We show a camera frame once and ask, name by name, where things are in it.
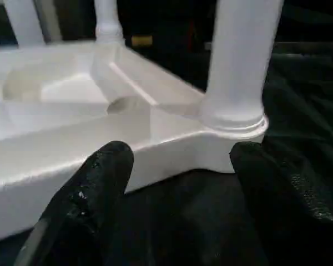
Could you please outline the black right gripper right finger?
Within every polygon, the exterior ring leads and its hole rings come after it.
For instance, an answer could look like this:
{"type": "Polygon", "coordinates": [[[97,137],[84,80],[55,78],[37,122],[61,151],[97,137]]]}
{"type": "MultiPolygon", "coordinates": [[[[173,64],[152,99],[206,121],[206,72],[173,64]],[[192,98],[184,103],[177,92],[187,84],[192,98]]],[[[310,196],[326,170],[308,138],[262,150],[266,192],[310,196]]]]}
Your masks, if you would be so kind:
{"type": "Polygon", "coordinates": [[[296,152],[239,142],[230,151],[270,265],[333,265],[333,184],[296,152]]]}

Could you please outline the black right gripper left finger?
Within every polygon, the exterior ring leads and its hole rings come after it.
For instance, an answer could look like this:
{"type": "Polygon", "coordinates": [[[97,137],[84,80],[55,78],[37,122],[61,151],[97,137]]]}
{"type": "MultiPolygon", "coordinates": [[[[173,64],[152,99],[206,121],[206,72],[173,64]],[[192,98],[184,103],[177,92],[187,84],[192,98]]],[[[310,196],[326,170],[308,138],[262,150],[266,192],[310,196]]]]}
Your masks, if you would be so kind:
{"type": "Polygon", "coordinates": [[[16,265],[104,265],[134,154],[111,141],[54,194],[18,253],[16,265]]]}

